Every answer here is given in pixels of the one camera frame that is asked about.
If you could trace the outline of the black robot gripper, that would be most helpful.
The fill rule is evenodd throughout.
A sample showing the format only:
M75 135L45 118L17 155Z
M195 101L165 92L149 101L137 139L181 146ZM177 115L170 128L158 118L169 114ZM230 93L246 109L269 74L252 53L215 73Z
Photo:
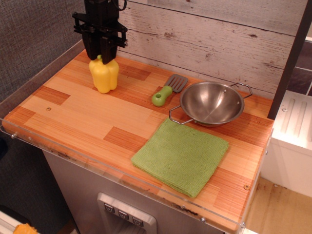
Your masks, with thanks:
M101 54L103 64L116 58L117 47L126 47L127 28L118 22L119 13L127 7L118 0L85 0L85 13L74 12L75 32L82 33L82 40L89 59L95 60ZM103 33L99 39L95 32Z

